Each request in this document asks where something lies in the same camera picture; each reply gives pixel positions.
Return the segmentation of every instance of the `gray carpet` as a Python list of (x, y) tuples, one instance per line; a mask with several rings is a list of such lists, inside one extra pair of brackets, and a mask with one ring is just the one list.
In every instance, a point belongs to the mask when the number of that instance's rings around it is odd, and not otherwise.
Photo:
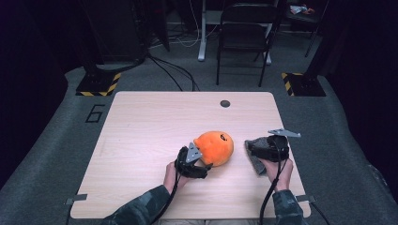
[[(272, 65), (266, 68), (263, 86), (257, 87), (258, 74), (247, 69), (221, 75), (215, 85), (215, 38), (207, 42), (205, 62), (197, 61), (199, 44), (188, 48), (172, 44), (167, 52), (162, 46), (150, 50), (170, 63), (188, 70), (201, 91), (270, 92), (274, 95), (284, 127), (300, 132), (301, 139), (290, 139), (298, 170), (306, 192), (317, 198), (317, 205), (330, 224), (398, 224), (398, 206), (383, 185), (376, 170), (369, 165), (352, 138), (344, 111), (324, 77), (318, 77), (326, 97), (290, 97), (281, 73), (304, 72), (312, 54), (304, 58), (309, 39), (302, 35), (279, 34), (271, 51)], [(117, 68), (110, 65), (105, 68)], [(191, 81), (172, 73), (184, 91), (191, 91)], [(72, 197), (84, 177), (106, 114), (115, 93), (109, 97), (77, 97), (75, 89), (84, 70), (66, 74), (69, 90), (54, 118), (10, 177), (0, 192), (0, 224), (66, 224)], [(123, 72), (118, 91), (179, 91), (173, 80), (151, 60)], [(85, 119), (95, 104), (103, 111), (98, 123)], [(310, 224), (326, 224), (312, 208)], [(98, 224), (97, 219), (70, 219), (69, 224)]]

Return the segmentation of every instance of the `wooden table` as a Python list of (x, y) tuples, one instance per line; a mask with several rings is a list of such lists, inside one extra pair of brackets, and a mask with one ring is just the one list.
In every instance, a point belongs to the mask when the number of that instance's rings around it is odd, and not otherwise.
[[(230, 106), (221, 106), (228, 100)], [(162, 184), (166, 165), (179, 149), (210, 130), (228, 133), (235, 144), (230, 160), (179, 190), (162, 218), (258, 218), (269, 189), (244, 148), (245, 140), (283, 128), (271, 93), (264, 92), (119, 92), (106, 118), (75, 202), (73, 218), (105, 218), (118, 207)], [(295, 195), (304, 189), (295, 167)], [(300, 203), (304, 216), (311, 214)], [(273, 202), (265, 217), (274, 218)]]

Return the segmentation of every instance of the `black controller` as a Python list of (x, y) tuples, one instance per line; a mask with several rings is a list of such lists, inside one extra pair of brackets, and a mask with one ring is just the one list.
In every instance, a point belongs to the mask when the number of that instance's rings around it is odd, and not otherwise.
[(287, 146), (287, 138), (279, 135), (267, 137), (268, 147), (258, 147), (249, 144), (249, 150), (252, 156), (263, 158), (272, 162), (285, 160), (289, 158), (289, 147)]
[(213, 164), (206, 165), (205, 167), (195, 166), (199, 158), (187, 162), (188, 147), (184, 146), (179, 150), (178, 157), (175, 161), (176, 170), (183, 176), (190, 178), (205, 178), (207, 171), (209, 171)]

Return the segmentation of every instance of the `metal bracket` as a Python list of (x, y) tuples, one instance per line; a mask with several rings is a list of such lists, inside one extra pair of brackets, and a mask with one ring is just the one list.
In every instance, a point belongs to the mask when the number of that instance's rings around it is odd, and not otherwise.
[(190, 147), (188, 148), (187, 159), (185, 159), (185, 162), (193, 162), (201, 156), (202, 153), (199, 151), (199, 149), (192, 142), (190, 142)]
[(289, 130), (284, 129), (284, 128), (272, 129), (272, 130), (269, 130), (268, 133), (275, 134), (275, 135), (278, 135), (278, 136), (286, 136), (286, 137), (292, 137), (292, 138), (301, 138), (301, 134), (300, 133), (294, 133), (294, 132), (289, 131)]
[(298, 203), (300, 202), (309, 202), (309, 203), (315, 203), (316, 202), (316, 198), (315, 196), (308, 196), (308, 195), (298, 195), (296, 196), (296, 200), (298, 201)]
[(71, 205), (76, 201), (85, 201), (87, 199), (87, 194), (75, 195), (73, 198), (68, 198), (64, 204)]

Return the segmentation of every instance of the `black stand base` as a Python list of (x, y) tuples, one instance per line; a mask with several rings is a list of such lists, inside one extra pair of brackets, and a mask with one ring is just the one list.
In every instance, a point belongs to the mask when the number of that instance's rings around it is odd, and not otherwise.
[(119, 72), (98, 70), (96, 74), (85, 73), (76, 96), (110, 96), (120, 78)]
[(283, 73), (287, 94), (292, 97), (325, 97), (326, 94), (317, 79), (306, 81), (301, 73)]

